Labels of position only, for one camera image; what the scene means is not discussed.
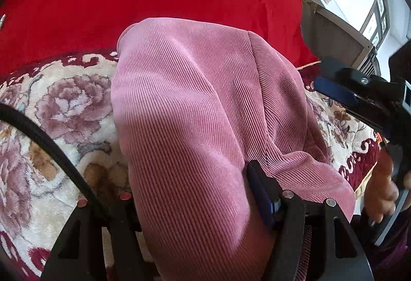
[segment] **black cable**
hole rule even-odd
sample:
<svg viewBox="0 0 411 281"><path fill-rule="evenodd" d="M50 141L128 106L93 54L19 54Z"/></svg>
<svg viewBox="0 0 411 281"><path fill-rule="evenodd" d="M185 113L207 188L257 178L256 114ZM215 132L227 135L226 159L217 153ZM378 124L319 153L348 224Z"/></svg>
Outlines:
<svg viewBox="0 0 411 281"><path fill-rule="evenodd" d="M109 224L110 211L101 204L97 196L93 193L90 186L86 183L75 166L67 158L59 146L33 121L24 114L5 105L0 104L0 120L11 124L26 134L31 140L36 142L67 174L71 181L77 186L84 197L97 209L97 212Z"/></svg>

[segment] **pink corduroy fabric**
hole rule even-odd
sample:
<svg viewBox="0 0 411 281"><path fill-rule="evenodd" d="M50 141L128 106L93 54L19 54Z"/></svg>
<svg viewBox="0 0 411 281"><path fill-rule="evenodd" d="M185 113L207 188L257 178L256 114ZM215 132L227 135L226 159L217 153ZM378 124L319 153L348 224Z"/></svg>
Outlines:
<svg viewBox="0 0 411 281"><path fill-rule="evenodd" d="M253 159L283 189L332 197L351 219L354 192L327 164L301 77L260 36L146 19L123 32L118 52L114 120L163 280L260 279L275 238L245 178Z"/></svg>

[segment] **screw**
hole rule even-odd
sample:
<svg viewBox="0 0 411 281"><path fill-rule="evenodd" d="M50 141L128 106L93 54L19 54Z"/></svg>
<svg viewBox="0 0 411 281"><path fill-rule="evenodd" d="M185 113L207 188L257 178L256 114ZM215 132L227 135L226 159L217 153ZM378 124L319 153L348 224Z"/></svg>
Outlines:
<svg viewBox="0 0 411 281"><path fill-rule="evenodd" d="M332 199L332 198L328 198L328 199L325 201L325 203L328 204L330 207L335 207L335 206L337 205L337 203L335 202L335 200Z"/></svg>
<svg viewBox="0 0 411 281"><path fill-rule="evenodd" d="M85 206L87 206L88 201L86 199L81 199L77 202L77 207L79 208L83 208Z"/></svg>
<svg viewBox="0 0 411 281"><path fill-rule="evenodd" d="M130 200L133 196L131 195L130 192L126 192L120 195L120 199L123 201Z"/></svg>
<svg viewBox="0 0 411 281"><path fill-rule="evenodd" d="M292 199L292 198L294 197L294 193L291 192L291 191L289 191L289 190L285 190L285 191L283 192L283 196L284 196L286 199Z"/></svg>

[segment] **human hand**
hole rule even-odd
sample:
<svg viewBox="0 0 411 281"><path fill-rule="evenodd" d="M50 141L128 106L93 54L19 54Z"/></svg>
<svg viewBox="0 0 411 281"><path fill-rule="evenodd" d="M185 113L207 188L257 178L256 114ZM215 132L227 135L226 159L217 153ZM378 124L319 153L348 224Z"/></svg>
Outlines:
<svg viewBox="0 0 411 281"><path fill-rule="evenodd" d="M382 221L384 215L392 215L395 212L394 201L398 198L398 188L391 180L393 168L390 155L382 149L364 195L365 211L369 218L377 223ZM404 187L411 189L411 171L404 177ZM401 211L410 206L411 194L408 195Z"/></svg>

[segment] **floral blanket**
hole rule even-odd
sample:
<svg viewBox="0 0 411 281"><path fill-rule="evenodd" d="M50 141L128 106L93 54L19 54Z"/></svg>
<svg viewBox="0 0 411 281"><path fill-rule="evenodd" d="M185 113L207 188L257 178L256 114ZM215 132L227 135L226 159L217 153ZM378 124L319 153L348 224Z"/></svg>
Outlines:
<svg viewBox="0 0 411 281"><path fill-rule="evenodd" d="M110 103L110 78L118 56L62 55L25 67L0 80L0 102L32 119L67 154L106 204L129 191L127 162L120 152ZM378 146L371 128L312 89L315 66L301 70L306 94L332 164L354 189L375 163ZM0 243L27 281L38 281L79 191L34 142L0 122ZM113 257L103 233L104 257ZM143 246L145 259L150 257Z"/></svg>

